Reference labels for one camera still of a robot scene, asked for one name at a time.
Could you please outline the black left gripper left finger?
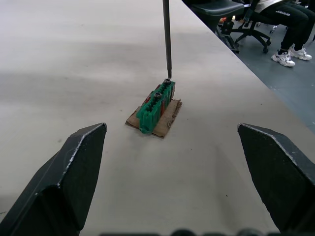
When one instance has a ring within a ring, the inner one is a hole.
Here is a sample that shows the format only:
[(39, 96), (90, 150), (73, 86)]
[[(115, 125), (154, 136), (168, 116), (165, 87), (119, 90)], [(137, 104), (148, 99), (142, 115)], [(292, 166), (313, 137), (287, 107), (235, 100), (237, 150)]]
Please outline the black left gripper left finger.
[(34, 174), (0, 223), (2, 236), (77, 236), (97, 185), (107, 125), (71, 134)]

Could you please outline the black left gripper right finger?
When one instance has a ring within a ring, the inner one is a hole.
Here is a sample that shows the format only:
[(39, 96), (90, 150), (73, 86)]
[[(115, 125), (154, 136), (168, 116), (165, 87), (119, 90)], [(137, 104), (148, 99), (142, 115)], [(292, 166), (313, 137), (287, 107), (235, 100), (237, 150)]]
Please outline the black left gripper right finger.
[(285, 135), (240, 123), (254, 186), (280, 232), (314, 233), (315, 165)]

